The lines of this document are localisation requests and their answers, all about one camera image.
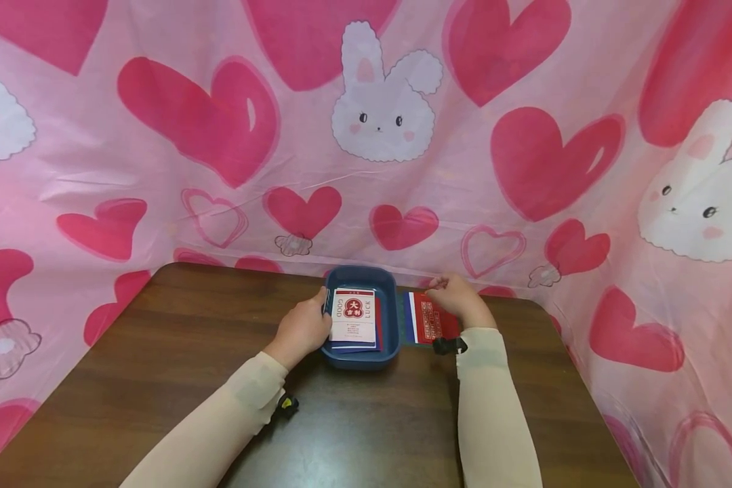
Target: beige sleeve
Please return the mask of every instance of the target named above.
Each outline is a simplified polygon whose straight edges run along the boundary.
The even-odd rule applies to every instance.
[[[287,370],[260,353],[182,420],[121,488],[216,488],[284,394]]]
[[[467,488],[541,488],[540,464],[496,329],[466,329],[457,356],[458,442]]]

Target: black buckle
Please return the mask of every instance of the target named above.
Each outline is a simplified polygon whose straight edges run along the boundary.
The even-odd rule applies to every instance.
[[[437,338],[434,339],[434,342],[431,343],[431,345],[434,348],[434,353],[440,356],[444,356],[452,352],[456,354],[462,354],[465,353],[467,349],[469,349],[469,346],[466,345],[466,341],[461,338]]]
[[[298,400],[286,392],[277,402],[277,410],[274,410],[274,414],[289,420],[298,411],[298,405]]]

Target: plastic tray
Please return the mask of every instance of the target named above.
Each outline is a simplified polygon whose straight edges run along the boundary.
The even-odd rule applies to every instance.
[[[325,302],[325,312],[328,313],[331,313],[334,289],[342,287],[374,289],[377,299],[380,300],[382,324],[382,350],[339,354],[331,349],[330,343],[326,340],[321,348],[325,358],[339,369],[374,371],[386,368],[401,349],[403,327],[399,321],[399,297],[393,276],[382,268],[339,266],[331,269],[328,278],[325,279],[325,287],[328,288],[328,300]]]

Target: pink fabric backdrop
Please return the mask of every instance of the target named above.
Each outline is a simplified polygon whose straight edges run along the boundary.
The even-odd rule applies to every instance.
[[[173,261],[534,300],[732,487],[732,0],[0,0],[0,450]]]

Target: finger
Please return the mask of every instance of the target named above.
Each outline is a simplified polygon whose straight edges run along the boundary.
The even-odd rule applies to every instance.
[[[313,302],[318,307],[322,307],[323,305],[325,305],[325,298],[328,298],[328,288],[320,287],[320,291],[318,292],[318,294],[310,298],[309,301]]]

